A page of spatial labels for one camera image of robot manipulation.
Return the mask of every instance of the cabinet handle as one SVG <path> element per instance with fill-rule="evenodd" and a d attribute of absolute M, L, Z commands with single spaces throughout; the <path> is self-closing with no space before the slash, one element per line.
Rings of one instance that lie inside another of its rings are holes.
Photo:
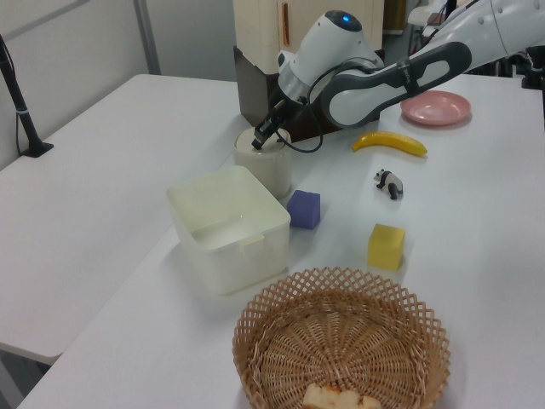
<path fill-rule="evenodd" d="M 288 19 L 288 4 L 282 3 L 282 37 L 284 45 L 290 46 L 290 21 Z"/>

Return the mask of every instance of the purple block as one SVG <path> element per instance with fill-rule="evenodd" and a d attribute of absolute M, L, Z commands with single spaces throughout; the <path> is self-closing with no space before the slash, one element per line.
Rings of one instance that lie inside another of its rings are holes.
<path fill-rule="evenodd" d="M 288 212 L 291 226 L 314 229 L 320 222 L 320 195 L 295 190 L 288 202 Z"/>

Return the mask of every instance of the bread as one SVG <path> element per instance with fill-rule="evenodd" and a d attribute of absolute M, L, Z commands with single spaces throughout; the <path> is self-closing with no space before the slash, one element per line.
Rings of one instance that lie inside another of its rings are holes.
<path fill-rule="evenodd" d="M 370 396 L 359 402 L 359 394 L 352 390 L 340 391 L 331 386 L 320 388 L 316 383 L 308 385 L 302 409 L 382 409 L 381 403 Z"/>

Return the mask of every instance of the wicker basket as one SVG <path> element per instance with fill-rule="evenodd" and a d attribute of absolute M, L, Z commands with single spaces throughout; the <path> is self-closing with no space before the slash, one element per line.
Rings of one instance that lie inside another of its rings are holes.
<path fill-rule="evenodd" d="M 310 383 L 355 390 L 385 409 L 429 408 L 449 376 L 433 311 L 390 279 L 305 270 L 248 303 L 232 340 L 250 404 L 300 409 Z"/>

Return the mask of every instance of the pink plate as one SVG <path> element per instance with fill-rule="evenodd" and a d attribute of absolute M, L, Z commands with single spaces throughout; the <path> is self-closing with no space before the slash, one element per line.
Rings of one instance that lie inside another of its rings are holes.
<path fill-rule="evenodd" d="M 419 124 L 450 125 L 465 119 L 471 112 L 471 104 L 451 92 L 426 91 L 401 102 L 401 111 Z"/>

